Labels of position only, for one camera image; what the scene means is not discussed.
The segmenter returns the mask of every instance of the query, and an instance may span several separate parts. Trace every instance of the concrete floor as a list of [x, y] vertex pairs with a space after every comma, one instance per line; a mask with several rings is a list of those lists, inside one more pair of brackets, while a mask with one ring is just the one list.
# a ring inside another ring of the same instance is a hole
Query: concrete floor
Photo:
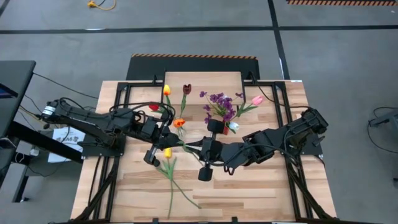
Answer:
[[[274, 4], [280, 26], [398, 24], [396, 7]], [[118, 0], [108, 12], [88, 9], [86, 1], [10, 0], [0, 17], [0, 30], [271, 24], [267, 1], [261, 0]], [[338, 216], [396, 223], [398, 189], [392, 177], [398, 176], [398, 155], [375, 148], [366, 124], [374, 108], [398, 106], [398, 30], [282, 31], [281, 36], [291, 79], [303, 80], [311, 106], [330, 124], [322, 146]], [[123, 80], [133, 53], [255, 55], [261, 78], [282, 78], [273, 31], [0, 35], [0, 60], [35, 60], [35, 72], [90, 95], [98, 95], [103, 80]], [[27, 95], [39, 107], [61, 96], [96, 104], [38, 77]], [[22, 104], [35, 110], [29, 100]], [[20, 115], [16, 120], [27, 125]], [[398, 151], [388, 125], [371, 134]], [[19, 147], [28, 150], [27, 144]], [[80, 166], [71, 162], [50, 177], [30, 178], [24, 196], [32, 200], [11, 203], [21, 172], [22, 166], [11, 165], [0, 190], [1, 223], [68, 220]]]

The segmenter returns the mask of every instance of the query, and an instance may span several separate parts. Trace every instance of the paper sheet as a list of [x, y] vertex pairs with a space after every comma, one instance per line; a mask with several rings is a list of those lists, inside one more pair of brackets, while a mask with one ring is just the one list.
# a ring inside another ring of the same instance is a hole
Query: paper sheet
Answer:
[[[65, 128], [57, 128], [54, 129], [52, 139], [57, 140], [59, 142], [62, 141], [62, 139], [65, 138], [68, 134], [68, 127]], [[77, 144], [77, 142], [83, 141], [85, 138], [85, 133], [75, 129], [75, 128], [70, 128], [69, 134], [67, 138], [62, 142], [64, 145], [67, 145], [71, 147], [74, 150], [77, 150], [81, 152], [83, 148]], [[66, 162], [70, 161], [70, 159], [66, 159], [62, 156], [58, 156], [54, 153], [49, 154], [49, 160], [48, 162]]]

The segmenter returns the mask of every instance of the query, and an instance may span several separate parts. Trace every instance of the red tulip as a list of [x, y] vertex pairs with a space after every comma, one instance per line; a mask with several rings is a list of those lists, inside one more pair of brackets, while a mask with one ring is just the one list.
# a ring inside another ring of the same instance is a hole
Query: red tulip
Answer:
[[157, 111], [159, 109], [159, 105], [149, 105], [149, 108], [153, 111]]
[[190, 94], [190, 93], [191, 93], [191, 90], [192, 90], [191, 84], [184, 85], [184, 86], [182, 87], [182, 91], [184, 92], [185, 95]]

